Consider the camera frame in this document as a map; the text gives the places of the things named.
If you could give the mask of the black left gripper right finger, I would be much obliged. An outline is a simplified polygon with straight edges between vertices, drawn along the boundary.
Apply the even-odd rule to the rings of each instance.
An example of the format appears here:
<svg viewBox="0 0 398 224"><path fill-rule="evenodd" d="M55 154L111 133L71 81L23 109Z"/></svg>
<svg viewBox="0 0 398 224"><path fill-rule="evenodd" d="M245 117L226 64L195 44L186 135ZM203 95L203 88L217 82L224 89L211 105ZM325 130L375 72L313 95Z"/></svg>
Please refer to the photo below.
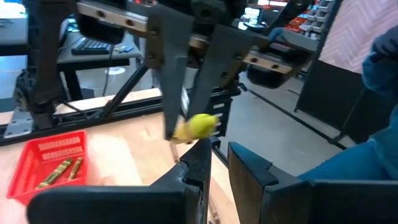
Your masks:
<svg viewBox="0 0 398 224"><path fill-rule="evenodd" d="M398 181L302 180L236 142L228 168L241 224L398 224Z"/></svg>

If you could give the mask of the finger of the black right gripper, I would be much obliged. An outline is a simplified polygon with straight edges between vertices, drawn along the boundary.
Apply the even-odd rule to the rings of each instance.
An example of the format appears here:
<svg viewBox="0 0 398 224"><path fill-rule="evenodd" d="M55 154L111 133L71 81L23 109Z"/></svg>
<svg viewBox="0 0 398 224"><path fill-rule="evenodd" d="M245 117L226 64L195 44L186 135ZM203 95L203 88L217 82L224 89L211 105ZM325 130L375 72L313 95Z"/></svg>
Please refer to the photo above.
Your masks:
<svg viewBox="0 0 398 224"><path fill-rule="evenodd" d="M193 17L157 4L148 9L146 65L162 92L165 139L172 138L181 108Z"/></svg>
<svg viewBox="0 0 398 224"><path fill-rule="evenodd" d="M254 34L232 27L217 25L211 36L203 63L195 76L186 118L203 113L213 88L233 63L240 63L248 54Z"/></svg>

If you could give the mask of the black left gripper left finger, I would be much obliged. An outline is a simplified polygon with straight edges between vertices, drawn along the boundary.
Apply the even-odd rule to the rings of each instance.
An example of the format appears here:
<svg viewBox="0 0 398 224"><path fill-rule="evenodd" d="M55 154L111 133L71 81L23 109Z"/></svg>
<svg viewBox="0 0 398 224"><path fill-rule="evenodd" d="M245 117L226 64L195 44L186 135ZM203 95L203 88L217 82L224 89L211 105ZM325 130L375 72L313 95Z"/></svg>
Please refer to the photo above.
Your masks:
<svg viewBox="0 0 398 224"><path fill-rule="evenodd" d="M27 206L29 224L206 224L211 141L197 141L149 186L56 187Z"/></svg>

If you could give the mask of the yellow-green crayon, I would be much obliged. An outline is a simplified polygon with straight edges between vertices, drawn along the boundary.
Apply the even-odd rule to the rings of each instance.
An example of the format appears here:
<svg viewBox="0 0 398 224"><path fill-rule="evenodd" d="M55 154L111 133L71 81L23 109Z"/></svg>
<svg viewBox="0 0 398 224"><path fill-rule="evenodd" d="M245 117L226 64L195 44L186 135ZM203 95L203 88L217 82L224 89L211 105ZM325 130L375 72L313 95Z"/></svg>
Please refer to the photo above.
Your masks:
<svg viewBox="0 0 398 224"><path fill-rule="evenodd" d="M78 171L80 169L82 162L83 162L83 158L78 157L69 173L68 180L73 180L77 177L77 174L78 174Z"/></svg>
<svg viewBox="0 0 398 224"><path fill-rule="evenodd" d="M41 189L52 185L72 164L73 159L66 159L60 163L41 183L36 186L36 189Z"/></svg>

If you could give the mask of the yellow crayon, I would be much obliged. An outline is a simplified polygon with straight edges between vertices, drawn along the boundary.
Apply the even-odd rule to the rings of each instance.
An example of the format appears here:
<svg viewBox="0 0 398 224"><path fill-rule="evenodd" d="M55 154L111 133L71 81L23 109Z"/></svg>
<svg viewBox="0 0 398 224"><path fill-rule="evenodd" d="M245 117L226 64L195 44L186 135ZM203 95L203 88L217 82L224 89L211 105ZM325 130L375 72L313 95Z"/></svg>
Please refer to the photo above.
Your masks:
<svg viewBox="0 0 398 224"><path fill-rule="evenodd" d="M211 114L196 114L188 121L177 125L171 138L174 144L192 142L210 137L219 123L219 118Z"/></svg>

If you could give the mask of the red plastic basket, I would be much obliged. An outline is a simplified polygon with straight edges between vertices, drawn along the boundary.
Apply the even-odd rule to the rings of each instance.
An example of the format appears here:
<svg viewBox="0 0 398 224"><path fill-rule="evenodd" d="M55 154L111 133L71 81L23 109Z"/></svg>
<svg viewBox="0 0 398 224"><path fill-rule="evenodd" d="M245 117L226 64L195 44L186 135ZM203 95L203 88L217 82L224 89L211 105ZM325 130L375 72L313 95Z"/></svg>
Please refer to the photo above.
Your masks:
<svg viewBox="0 0 398 224"><path fill-rule="evenodd" d="M77 177L68 180L69 173L78 157L83 162ZM52 184L36 189L60 163L73 159L70 167ZM75 131L28 141L17 163L8 187L7 198L23 205L43 190L63 185L85 185L88 170L88 146L85 131Z"/></svg>

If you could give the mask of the person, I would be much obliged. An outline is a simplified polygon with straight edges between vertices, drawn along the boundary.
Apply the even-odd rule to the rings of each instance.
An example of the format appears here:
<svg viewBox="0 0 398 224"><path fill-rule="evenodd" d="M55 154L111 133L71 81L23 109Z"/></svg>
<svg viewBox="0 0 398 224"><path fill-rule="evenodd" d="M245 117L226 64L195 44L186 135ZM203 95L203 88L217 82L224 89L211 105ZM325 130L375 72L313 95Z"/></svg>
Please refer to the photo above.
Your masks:
<svg viewBox="0 0 398 224"><path fill-rule="evenodd" d="M361 78L367 89L395 103L388 126L299 178L398 181L398 25L374 39Z"/></svg>

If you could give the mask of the black keyboard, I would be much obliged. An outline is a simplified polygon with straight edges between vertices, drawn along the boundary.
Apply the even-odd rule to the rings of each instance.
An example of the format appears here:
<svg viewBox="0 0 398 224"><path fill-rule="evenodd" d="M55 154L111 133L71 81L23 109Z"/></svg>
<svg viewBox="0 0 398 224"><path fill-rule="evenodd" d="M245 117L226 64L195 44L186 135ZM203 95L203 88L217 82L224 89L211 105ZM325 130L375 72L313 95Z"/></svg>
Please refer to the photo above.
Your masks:
<svg viewBox="0 0 398 224"><path fill-rule="evenodd" d="M72 55L107 55L110 54L110 51L109 44L85 37L71 49Z"/></svg>

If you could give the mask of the black room divider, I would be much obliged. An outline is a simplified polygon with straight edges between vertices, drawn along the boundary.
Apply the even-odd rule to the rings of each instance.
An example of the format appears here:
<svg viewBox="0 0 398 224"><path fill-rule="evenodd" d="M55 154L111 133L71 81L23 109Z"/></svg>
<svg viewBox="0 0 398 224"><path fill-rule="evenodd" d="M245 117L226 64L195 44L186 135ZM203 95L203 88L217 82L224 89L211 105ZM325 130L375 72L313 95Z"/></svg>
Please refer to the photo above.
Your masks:
<svg viewBox="0 0 398 224"><path fill-rule="evenodd" d="M368 90L361 75L317 60L296 108L360 143L389 124L394 102Z"/></svg>

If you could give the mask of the grey desk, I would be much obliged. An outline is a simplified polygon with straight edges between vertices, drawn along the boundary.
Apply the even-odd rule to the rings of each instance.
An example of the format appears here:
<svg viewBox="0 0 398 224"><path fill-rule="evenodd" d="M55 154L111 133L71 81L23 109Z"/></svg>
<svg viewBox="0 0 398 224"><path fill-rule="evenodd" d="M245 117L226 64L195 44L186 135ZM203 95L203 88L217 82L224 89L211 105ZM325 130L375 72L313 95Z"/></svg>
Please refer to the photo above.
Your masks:
<svg viewBox="0 0 398 224"><path fill-rule="evenodd" d="M101 96L106 69L112 67L123 67L130 64L130 59L142 57L134 45L132 36L126 34L122 46L132 47L129 52L112 55L73 55L72 48L78 45L84 38L78 32L65 34L64 46L58 55L58 71L64 73L67 80L67 88L72 94L73 100L93 98ZM0 56L15 56L27 54L27 20L24 18L5 19L0 22ZM77 71L99 70L92 75L88 83L94 86L84 86L77 82Z"/></svg>

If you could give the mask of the shelves with red bins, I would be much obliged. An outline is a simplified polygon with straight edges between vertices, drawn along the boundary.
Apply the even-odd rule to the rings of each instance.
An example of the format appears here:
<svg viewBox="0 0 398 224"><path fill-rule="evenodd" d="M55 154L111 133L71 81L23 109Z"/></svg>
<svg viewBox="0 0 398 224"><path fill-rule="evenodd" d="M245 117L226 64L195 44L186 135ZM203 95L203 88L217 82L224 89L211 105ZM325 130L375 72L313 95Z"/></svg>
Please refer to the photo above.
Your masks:
<svg viewBox="0 0 398 224"><path fill-rule="evenodd" d="M314 5L290 21L285 28L297 33L321 34L334 3L335 0L315 0Z"/></svg>

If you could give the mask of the pink chevron panel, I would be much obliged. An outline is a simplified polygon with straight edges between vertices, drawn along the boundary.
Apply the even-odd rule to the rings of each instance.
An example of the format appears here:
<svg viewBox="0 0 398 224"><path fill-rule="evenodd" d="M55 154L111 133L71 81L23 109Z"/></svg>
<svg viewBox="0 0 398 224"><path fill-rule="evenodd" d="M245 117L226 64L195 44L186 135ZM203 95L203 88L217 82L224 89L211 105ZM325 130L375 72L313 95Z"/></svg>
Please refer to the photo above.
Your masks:
<svg viewBox="0 0 398 224"><path fill-rule="evenodd" d="M343 0L318 59L361 73L373 40L396 25L398 0Z"/></svg>

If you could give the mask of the black aluminium rig frame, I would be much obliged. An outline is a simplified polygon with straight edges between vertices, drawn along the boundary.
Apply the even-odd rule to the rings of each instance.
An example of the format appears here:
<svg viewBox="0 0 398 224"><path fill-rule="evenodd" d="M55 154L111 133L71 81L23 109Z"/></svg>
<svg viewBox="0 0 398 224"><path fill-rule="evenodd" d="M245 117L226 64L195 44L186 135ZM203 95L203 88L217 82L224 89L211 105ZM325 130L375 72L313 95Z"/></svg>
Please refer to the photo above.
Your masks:
<svg viewBox="0 0 398 224"><path fill-rule="evenodd" d="M38 108L17 106L8 124L0 124L0 146L47 137L83 128L136 118L163 110L162 98L153 96L126 101L127 95L148 71L142 64L116 94L103 106L78 109L71 103L56 101Z"/></svg>

